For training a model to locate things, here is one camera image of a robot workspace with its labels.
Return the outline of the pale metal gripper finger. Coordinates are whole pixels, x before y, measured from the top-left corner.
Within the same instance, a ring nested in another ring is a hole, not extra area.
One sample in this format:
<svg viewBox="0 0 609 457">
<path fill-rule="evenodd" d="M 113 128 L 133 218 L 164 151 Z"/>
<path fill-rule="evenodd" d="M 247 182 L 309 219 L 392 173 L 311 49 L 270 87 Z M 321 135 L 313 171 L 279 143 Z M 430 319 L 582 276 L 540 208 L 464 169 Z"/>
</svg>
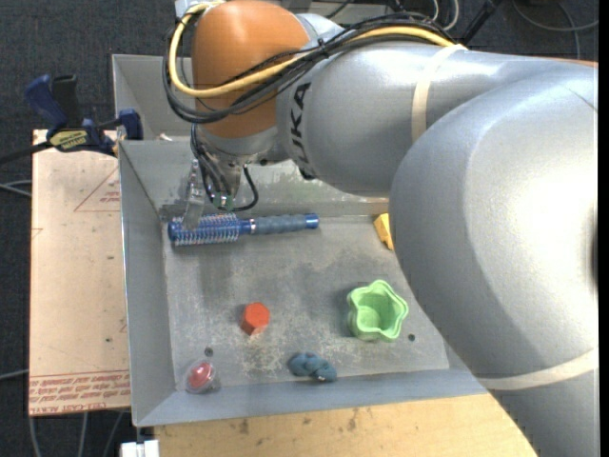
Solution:
<svg viewBox="0 0 609 457">
<path fill-rule="evenodd" d="M 201 167 L 197 159 L 191 161 L 187 177 L 186 207 L 183 225 L 187 230 L 196 229 L 205 208 L 205 187 Z"/>
</svg>

